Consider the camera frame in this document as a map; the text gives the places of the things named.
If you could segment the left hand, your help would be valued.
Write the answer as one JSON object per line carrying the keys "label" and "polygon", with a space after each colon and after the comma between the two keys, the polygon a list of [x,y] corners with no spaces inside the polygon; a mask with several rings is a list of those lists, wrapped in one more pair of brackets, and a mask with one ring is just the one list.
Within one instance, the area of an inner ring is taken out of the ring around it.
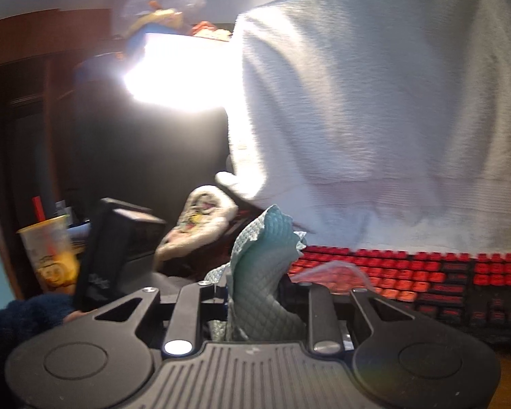
{"label": "left hand", "polygon": [[71,312],[69,315],[67,315],[63,319],[63,323],[66,324],[66,323],[74,321],[76,319],[80,319],[81,317],[84,317],[88,314],[90,314],[90,312],[83,312],[83,311],[75,310],[74,312]]}

